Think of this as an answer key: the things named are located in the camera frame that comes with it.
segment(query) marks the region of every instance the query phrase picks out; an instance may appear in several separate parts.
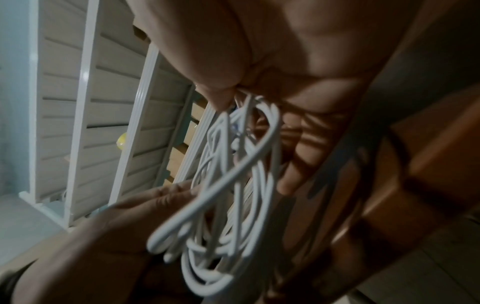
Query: white cord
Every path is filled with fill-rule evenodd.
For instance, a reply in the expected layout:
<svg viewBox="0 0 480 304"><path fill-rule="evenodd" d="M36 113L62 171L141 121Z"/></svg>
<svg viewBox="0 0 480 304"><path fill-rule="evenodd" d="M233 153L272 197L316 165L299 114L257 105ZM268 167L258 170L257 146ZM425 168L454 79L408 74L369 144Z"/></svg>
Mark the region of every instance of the white cord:
<svg viewBox="0 0 480 304"><path fill-rule="evenodd" d="M261 111L269 123L259 142L247 130L253 108ZM276 190L280 125L278 108L261 96L247 94L243 107L230 115L221 113L207 132L207 143L192 181L192 187L201 183L201 192L148 239L151 253L166 250L165 262L181 254L185 282L197 295L211 296L224 290L253 257ZM269 152L267 172L263 160ZM249 173L251 178L245 187ZM230 206L227 197L232 190ZM214 217L210 230L205 213L211 209Z"/></svg>

